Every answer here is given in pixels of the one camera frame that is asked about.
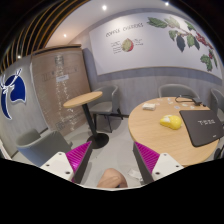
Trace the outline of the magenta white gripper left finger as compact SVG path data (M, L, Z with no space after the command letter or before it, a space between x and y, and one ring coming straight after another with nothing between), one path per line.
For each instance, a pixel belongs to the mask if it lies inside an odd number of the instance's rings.
M70 182L80 184L91 153L92 142L89 141L67 153L57 152L41 166L41 169Z

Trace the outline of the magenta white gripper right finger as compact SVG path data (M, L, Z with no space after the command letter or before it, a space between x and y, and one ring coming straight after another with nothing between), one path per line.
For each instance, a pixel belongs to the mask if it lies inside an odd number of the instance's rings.
M159 154L138 142L133 144L133 153L144 184L152 183L183 169L183 166L168 153Z

